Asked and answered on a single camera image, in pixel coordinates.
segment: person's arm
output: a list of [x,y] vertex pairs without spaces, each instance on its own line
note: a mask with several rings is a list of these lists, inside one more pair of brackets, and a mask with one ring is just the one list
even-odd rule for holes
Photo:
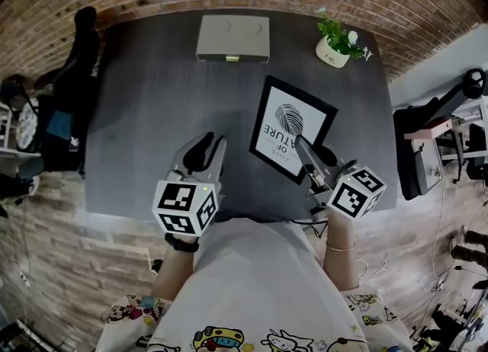
[[[175,238],[189,244],[197,241],[196,237],[186,235],[175,235]],[[169,246],[158,272],[158,277],[152,285],[151,296],[175,300],[183,285],[193,274],[193,257],[193,253],[176,251],[172,246]]]
[[359,277],[352,221],[332,210],[329,210],[328,217],[323,269],[339,291],[353,290],[359,287]]

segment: white flower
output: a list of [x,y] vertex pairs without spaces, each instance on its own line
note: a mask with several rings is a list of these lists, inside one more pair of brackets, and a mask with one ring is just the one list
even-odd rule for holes
[[350,44],[356,44],[358,41],[358,33],[356,31],[349,31],[348,39]]

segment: white cable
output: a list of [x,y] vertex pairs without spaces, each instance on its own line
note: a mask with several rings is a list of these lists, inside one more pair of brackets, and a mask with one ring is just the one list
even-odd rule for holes
[[442,169],[442,164],[441,164],[441,173],[442,173],[442,203],[441,203],[441,214],[439,216],[439,223],[437,225],[437,232],[435,233],[435,240],[434,240],[434,247],[432,248],[432,258],[431,258],[431,264],[432,264],[432,276],[437,279],[441,280],[440,277],[435,275],[434,271],[434,256],[435,256],[435,246],[437,245],[437,240],[439,237],[439,231],[441,230],[441,224],[442,224],[442,214],[444,213],[444,170]]
[[[381,272],[382,270],[386,270],[388,272],[395,272],[396,274],[407,274],[407,275],[413,275],[415,274],[414,272],[408,272],[406,270],[392,270],[390,268],[387,268],[387,261],[386,260],[383,260],[381,261],[381,265],[380,267],[375,271],[373,272],[372,274],[368,274],[368,270],[369,270],[369,265],[366,261],[358,258],[356,259],[356,261],[360,261],[361,263],[364,263],[364,265],[366,266],[366,270],[364,271],[364,273],[359,277],[359,279],[362,279],[363,277],[372,277],[376,274],[378,274],[379,272]],[[433,292],[438,292],[440,291],[439,288],[426,288],[422,282],[419,280],[419,279],[416,279],[416,282],[425,290],[425,291],[429,291],[430,293],[433,293]]]

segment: black wristband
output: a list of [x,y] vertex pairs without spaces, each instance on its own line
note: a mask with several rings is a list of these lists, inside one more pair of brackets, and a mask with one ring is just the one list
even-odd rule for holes
[[194,242],[193,244],[189,244],[181,239],[177,239],[174,237],[172,233],[165,234],[165,240],[168,242],[176,251],[185,251],[187,253],[195,253],[200,245],[198,242]]

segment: framed picture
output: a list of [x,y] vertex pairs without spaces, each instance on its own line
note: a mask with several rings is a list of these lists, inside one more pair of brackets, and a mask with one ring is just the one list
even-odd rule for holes
[[336,113],[331,105],[269,75],[249,151],[300,184],[305,169],[295,151],[296,136],[321,145]]

